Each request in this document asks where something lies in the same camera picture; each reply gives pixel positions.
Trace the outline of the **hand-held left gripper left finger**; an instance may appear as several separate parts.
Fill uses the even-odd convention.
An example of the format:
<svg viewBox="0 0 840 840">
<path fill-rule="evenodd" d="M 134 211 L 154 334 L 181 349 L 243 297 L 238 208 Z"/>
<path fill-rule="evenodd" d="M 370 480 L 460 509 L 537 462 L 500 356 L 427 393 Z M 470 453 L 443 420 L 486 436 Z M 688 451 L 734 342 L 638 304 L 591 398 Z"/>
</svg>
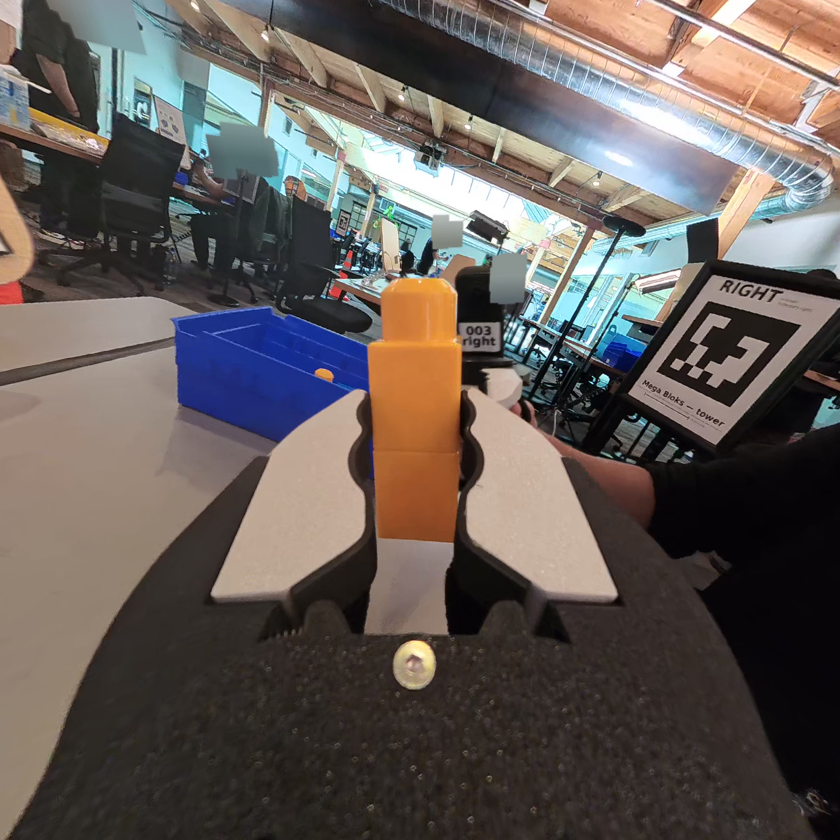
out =
<svg viewBox="0 0 840 840">
<path fill-rule="evenodd" d="M 370 396 L 353 390 L 273 449 L 211 590 L 272 602 L 289 628 L 332 602 L 364 630 L 377 572 Z"/>
</svg>

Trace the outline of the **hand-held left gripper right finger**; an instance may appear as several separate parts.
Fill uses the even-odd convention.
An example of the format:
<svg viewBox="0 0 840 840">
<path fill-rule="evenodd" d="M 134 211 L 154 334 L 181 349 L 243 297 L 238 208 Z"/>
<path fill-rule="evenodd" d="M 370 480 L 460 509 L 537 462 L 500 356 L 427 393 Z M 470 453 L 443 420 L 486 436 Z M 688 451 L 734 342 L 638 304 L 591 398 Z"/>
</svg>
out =
<svg viewBox="0 0 840 840">
<path fill-rule="evenodd" d="M 462 470 L 448 630 L 477 634 L 499 603 L 553 634 L 559 605 L 617 606 L 619 593 L 561 454 L 476 388 L 461 394 Z"/>
</svg>

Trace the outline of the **blue plastic bin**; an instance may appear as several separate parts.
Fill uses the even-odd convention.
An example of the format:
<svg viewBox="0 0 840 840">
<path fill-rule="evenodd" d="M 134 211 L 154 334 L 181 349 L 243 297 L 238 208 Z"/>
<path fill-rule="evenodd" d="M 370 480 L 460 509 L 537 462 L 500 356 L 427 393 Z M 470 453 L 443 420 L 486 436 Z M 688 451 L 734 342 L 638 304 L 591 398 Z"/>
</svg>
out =
<svg viewBox="0 0 840 840">
<path fill-rule="evenodd" d="M 272 308 L 174 318 L 178 402 L 281 441 L 348 392 L 367 391 L 367 346 Z M 316 377 L 330 369 L 334 382 Z"/>
</svg>

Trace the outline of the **black framed marker sign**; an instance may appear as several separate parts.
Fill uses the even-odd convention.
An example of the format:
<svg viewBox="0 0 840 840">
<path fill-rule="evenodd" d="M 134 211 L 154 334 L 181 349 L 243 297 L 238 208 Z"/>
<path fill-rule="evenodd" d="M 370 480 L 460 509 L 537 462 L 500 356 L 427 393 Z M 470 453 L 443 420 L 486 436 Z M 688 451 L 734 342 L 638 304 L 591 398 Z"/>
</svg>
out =
<svg viewBox="0 0 840 840">
<path fill-rule="evenodd" d="M 826 269 L 708 262 L 618 398 L 690 447 L 720 454 L 834 343 L 838 307 L 838 279 Z"/>
</svg>

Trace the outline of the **wooden work table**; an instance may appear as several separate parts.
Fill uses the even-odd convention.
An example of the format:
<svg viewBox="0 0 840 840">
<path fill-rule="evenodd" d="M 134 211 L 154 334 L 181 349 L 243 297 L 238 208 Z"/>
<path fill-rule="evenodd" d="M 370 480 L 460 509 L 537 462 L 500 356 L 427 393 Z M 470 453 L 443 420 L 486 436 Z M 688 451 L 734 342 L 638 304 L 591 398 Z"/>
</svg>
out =
<svg viewBox="0 0 840 840">
<path fill-rule="evenodd" d="M 390 285 L 386 277 L 361 277 L 349 280 L 339 280 L 338 286 L 345 290 L 345 295 L 351 295 L 366 306 L 380 306 L 382 293 Z"/>
</svg>

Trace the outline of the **person's torso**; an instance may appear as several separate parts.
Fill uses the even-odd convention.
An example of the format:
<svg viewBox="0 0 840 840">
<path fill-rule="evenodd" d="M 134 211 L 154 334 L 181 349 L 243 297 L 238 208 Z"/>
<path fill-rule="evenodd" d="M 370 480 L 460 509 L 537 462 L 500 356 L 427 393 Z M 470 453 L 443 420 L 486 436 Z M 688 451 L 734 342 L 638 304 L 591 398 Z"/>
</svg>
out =
<svg viewBox="0 0 840 840">
<path fill-rule="evenodd" d="M 838 838 L 838 562 L 822 552 L 729 563 L 700 593 L 749 684 L 794 803 Z"/>
</svg>

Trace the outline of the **person's right hand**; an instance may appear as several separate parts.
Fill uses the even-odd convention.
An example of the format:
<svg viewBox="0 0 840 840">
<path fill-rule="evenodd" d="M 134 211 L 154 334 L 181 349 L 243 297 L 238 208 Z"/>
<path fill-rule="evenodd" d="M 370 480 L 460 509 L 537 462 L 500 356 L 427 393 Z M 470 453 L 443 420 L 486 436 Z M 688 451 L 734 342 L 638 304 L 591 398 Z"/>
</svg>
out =
<svg viewBox="0 0 840 840">
<path fill-rule="evenodd" d="M 515 403 L 511 407 L 511 412 L 514 413 L 517 417 L 522 419 L 525 423 L 529 426 L 533 427 L 537 431 L 541 433 L 542 436 L 549 440 L 556 441 L 557 438 L 550 432 L 546 432 L 543 430 L 539 423 L 539 414 L 537 413 L 536 409 L 534 408 L 533 404 L 530 403 L 528 400 L 520 399 L 517 403 Z"/>
</svg>

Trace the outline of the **instruction sheet on white stand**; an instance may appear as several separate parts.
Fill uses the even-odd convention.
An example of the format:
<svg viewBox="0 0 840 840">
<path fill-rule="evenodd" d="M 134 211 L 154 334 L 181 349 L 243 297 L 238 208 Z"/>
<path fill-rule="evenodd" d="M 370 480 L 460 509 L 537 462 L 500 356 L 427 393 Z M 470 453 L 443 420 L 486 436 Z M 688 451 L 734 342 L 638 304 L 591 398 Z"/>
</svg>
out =
<svg viewBox="0 0 840 840">
<path fill-rule="evenodd" d="M 23 215 L 1 179 L 1 286 L 24 278 L 35 263 L 35 244 Z"/>
</svg>

